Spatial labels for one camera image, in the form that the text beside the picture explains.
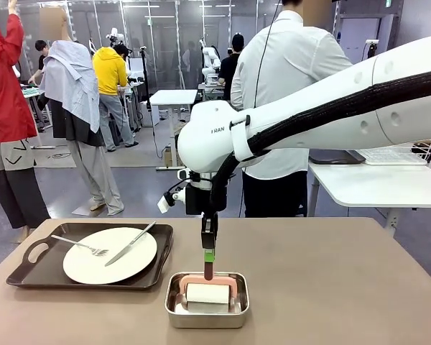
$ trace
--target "black pants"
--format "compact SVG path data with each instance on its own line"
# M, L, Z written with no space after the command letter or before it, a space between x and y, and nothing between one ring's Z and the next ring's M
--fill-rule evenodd
M257 180L243 172L246 218L295 217L307 200L307 172L276 180Z
M13 229L35 229L50 218L33 167L0 170L0 204Z

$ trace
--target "person in yellow hoodie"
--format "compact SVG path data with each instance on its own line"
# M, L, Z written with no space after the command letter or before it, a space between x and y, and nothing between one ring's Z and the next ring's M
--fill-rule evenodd
M128 48L123 45L115 47L102 47L93 57L93 67L98 78L99 86L99 115L100 128L107 152L116 150L113 142L112 133L108 126L110 113L115 119L121 138L126 147L138 145L134 141L131 129L129 128L129 119L123 112L120 98L118 97L117 85L126 86L128 79L126 77L125 59L129 54Z

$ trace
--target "white plate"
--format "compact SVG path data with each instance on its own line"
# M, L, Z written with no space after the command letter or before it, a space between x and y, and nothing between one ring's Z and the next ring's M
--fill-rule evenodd
M89 249L74 245L64 257L62 267L65 274L83 284L110 284L139 273L157 254L157 242L148 233L113 264L106 267L106 263L141 231L134 228L114 228L85 237L79 242L93 248L108 249L108 254L104 257L95 257Z

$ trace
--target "brown tabletop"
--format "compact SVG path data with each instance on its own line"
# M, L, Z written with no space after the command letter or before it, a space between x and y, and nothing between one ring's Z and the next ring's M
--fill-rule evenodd
M175 230L154 292L24 290L5 279L25 249L68 221L55 219L0 264L0 345L431 344L431 278L367 218L221 219L215 269L246 276L251 312L236 330L169 325L170 275L202 270L200 220L160 219Z

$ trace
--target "knife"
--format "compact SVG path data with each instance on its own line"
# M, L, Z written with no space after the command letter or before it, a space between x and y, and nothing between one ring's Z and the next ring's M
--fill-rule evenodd
M144 230L142 230L142 232L139 235L137 235L136 237L134 237L134 239L131 242L129 242L126 247L124 247L117 255L115 255L114 257L112 257L105 264L105 267L107 267L109 265L112 265L116 260L118 260L120 257L122 257L123 255L125 255L131 249L131 247L133 246L133 244L136 243L137 240L140 239L142 236L144 236L148 232L148 230L150 230L153 227L153 225L155 225L155 224L156 224L156 221L154 221L154 222L150 223L149 225L147 225L147 227Z

